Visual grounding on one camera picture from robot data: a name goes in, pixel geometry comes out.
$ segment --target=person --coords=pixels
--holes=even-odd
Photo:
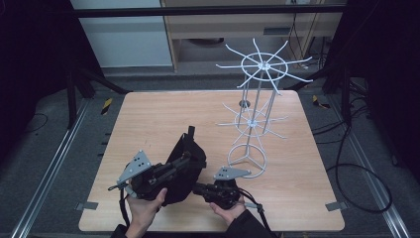
[[[118,225],[111,238],[141,238],[145,235],[148,228],[152,225],[161,204],[164,202],[167,189],[163,188],[157,198],[152,201],[136,199],[130,196],[127,201],[132,212],[132,220],[127,228]],[[225,232],[228,238],[272,238],[271,234],[263,225],[245,208],[244,198],[241,196],[239,201],[230,209],[224,210],[217,204],[211,202],[210,207],[214,213],[222,217],[228,229]]]

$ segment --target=black sleeve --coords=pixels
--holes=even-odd
[[[127,227],[124,225],[118,225],[117,228],[115,228],[114,232],[111,235],[111,238],[127,238],[126,237],[126,232],[127,232]]]
[[[228,238],[272,238],[269,232],[248,210],[245,210],[231,223],[225,234]]]

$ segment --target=gray carpet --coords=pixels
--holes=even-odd
[[[165,76],[142,78],[113,78],[119,85],[131,90],[196,90],[233,89],[243,80],[241,75]],[[280,87],[288,86],[285,81]],[[84,233],[78,229],[81,211],[74,210],[77,202],[85,202],[106,149],[109,133],[118,116],[124,95],[119,95],[99,84],[94,86],[97,93],[89,100],[86,116],[65,157],[47,199],[32,226],[33,237],[107,237],[109,233]],[[312,95],[325,99],[320,83],[314,82],[299,91],[306,116],[312,129],[337,122],[339,118],[334,109],[314,106]],[[113,102],[106,115],[101,115],[102,106],[109,97]],[[353,110],[364,106],[355,102]],[[1,169],[0,192],[0,237],[8,237],[18,223],[44,172],[62,140],[67,125],[66,93],[60,91],[39,102],[37,114],[28,126],[28,133],[22,135],[20,142],[10,153],[10,161]],[[393,203],[403,219],[411,237],[420,237],[420,185],[404,167],[395,167],[374,123],[367,118],[367,112],[354,118],[352,132],[360,140],[374,170],[390,187]],[[317,142],[325,143],[341,140],[343,127],[315,136]],[[340,143],[319,144],[318,149],[325,168],[336,162]],[[346,141],[340,161],[355,163],[354,152]],[[334,172],[328,173],[334,192],[339,201],[344,201],[337,189]],[[360,170],[340,169],[340,182],[346,195],[357,204],[377,209],[364,174]],[[343,210],[346,227],[338,233],[287,232],[284,237],[393,237],[383,215],[370,214],[350,205]]]

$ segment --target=white panel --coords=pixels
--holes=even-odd
[[[160,7],[158,0],[71,0],[74,9]],[[172,65],[163,17],[80,19],[101,67]]]

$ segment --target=wooden table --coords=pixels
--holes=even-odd
[[[250,91],[249,98],[255,95],[255,91]],[[271,91],[263,90],[259,105],[263,106],[270,96]],[[79,228],[112,231],[117,224],[124,224],[118,204],[119,191],[107,188],[116,183],[138,150],[144,150],[153,164],[164,163],[190,125],[195,126],[195,142],[207,156],[207,168],[198,181],[213,183],[213,176],[228,165],[227,155],[239,137],[235,126],[217,125],[233,122],[235,118],[223,103],[238,111],[241,98],[242,91],[127,94],[88,198],[99,204],[96,210],[83,211]],[[336,197],[296,92],[282,91],[281,96],[275,97],[270,118],[279,117],[286,118],[271,122],[269,128],[287,138],[265,134],[261,141],[267,157],[266,171],[257,178],[237,178],[238,185],[263,205],[274,231],[343,229],[341,211],[328,211],[325,206],[336,201]],[[260,219],[254,209],[251,211]],[[191,192],[184,201],[161,209],[150,231],[214,232],[226,228],[203,197]]]

